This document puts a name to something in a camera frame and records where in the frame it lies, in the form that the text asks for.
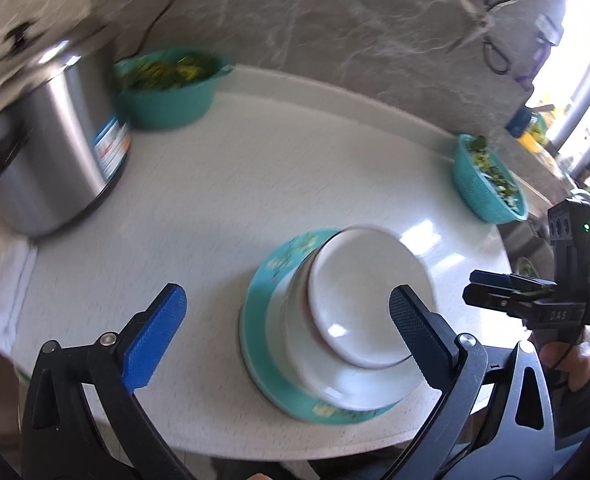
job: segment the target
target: teal bowl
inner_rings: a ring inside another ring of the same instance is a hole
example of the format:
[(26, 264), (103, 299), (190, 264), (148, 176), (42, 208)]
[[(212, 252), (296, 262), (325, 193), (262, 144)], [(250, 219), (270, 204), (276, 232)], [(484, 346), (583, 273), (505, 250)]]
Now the teal bowl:
[(116, 97), (118, 117), (139, 130), (171, 130), (201, 118), (213, 104), (217, 82), (235, 67), (230, 60), (200, 50), (166, 48), (117, 62), (115, 75), (121, 77), (135, 70), (143, 60), (173, 63), (195, 54), (211, 57), (209, 78), (168, 90), (123, 90)]
[(461, 134), (457, 137), (457, 152), (453, 165), (453, 182), (459, 195), (479, 218), (489, 224), (506, 224), (512, 221), (524, 221), (528, 217), (528, 204), (524, 198), (519, 184), (515, 182), (508, 168), (500, 158), (491, 150), (488, 156), (492, 163), (504, 175), (506, 180), (513, 184), (518, 191), (516, 206), (513, 211), (506, 205), (502, 197), (496, 192), (490, 182), (475, 165), (468, 152), (468, 143), (475, 137)]

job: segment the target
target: teal plate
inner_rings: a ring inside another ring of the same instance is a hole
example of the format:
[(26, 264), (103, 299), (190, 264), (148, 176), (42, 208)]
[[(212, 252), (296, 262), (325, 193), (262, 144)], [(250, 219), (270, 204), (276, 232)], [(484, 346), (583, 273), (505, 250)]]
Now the teal plate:
[(275, 288), (313, 250), (337, 229), (311, 231), (280, 246), (260, 265), (246, 294), (239, 314), (239, 342), (246, 368), (255, 384), (268, 399), (289, 415), (305, 422), (341, 426), (364, 422), (394, 406), (367, 412), (352, 412), (311, 396), (294, 386), (279, 371), (271, 358), (266, 340), (266, 316)]

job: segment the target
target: yellow container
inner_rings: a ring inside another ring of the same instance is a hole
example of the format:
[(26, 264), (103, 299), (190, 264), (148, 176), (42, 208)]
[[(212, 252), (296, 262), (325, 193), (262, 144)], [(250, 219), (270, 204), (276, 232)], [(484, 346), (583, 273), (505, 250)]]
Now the yellow container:
[(525, 133), (519, 139), (520, 144), (529, 150), (529, 152), (537, 154), (543, 151), (543, 147), (534, 139), (534, 137), (530, 133)]

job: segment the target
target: pot label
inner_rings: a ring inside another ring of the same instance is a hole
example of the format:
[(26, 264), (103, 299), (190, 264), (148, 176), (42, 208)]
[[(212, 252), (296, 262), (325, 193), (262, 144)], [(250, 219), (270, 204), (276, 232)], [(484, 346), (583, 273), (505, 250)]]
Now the pot label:
[(130, 145), (131, 136), (127, 125), (118, 123), (115, 117), (96, 135), (96, 155), (106, 179), (113, 176)]

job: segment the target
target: green vegetable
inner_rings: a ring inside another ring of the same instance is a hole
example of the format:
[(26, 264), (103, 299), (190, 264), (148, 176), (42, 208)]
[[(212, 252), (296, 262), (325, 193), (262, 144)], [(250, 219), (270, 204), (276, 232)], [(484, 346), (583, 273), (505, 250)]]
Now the green vegetable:
[(491, 158), (488, 156), (488, 150), (486, 149), (486, 137), (479, 136), (471, 140), (468, 144), (468, 152), (473, 158), (476, 167), (482, 172), (486, 180), (492, 184), (500, 198), (504, 200), (510, 209), (517, 213), (519, 190), (492, 163)]
[(533, 139), (539, 144), (540, 146), (545, 146), (548, 144), (548, 138), (546, 138), (546, 132), (541, 126), (541, 124), (535, 123), (531, 127), (529, 133), (533, 136)]
[(141, 60), (118, 78), (118, 89), (170, 90), (203, 81), (217, 72), (211, 56), (185, 56), (176, 62)]

